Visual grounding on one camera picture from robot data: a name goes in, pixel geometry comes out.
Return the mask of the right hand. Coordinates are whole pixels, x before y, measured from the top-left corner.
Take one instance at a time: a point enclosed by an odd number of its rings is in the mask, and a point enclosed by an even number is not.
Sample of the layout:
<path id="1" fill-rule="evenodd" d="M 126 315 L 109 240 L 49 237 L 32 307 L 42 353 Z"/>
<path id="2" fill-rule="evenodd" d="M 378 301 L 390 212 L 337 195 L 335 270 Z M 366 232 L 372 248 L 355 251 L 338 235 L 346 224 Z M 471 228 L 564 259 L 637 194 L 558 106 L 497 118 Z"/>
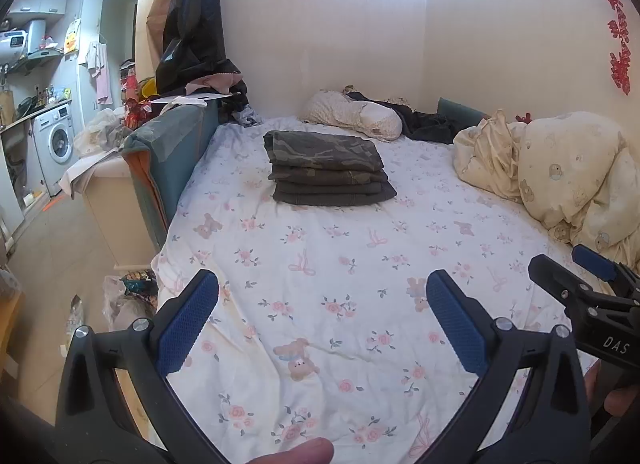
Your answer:
<path id="1" fill-rule="evenodd" d="M 600 383 L 601 361 L 597 360 L 590 366 L 589 370 L 585 374 L 585 386 L 587 399 L 589 404 L 593 404 L 593 395 L 596 386 Z M 626 414 L 631 403 L 639 395 L 639 385 L 634 384 L 625 388 L 618 388 L 611 390 L 604 399 L 604 409 L 613 418 L 621 418 Z"/>

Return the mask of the left hand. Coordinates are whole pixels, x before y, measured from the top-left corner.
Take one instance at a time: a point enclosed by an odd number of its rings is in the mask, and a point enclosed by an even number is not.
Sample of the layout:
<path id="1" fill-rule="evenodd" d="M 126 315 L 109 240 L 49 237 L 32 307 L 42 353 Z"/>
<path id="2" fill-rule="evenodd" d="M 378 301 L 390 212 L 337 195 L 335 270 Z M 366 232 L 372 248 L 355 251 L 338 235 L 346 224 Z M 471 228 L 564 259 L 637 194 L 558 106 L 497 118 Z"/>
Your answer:
<path id="1" fill-rule="evenodd" d="M 330 464 L 333 457 L 332 442 L 318 437 L 287 451 L 254 458 L 248 464 Z"/>

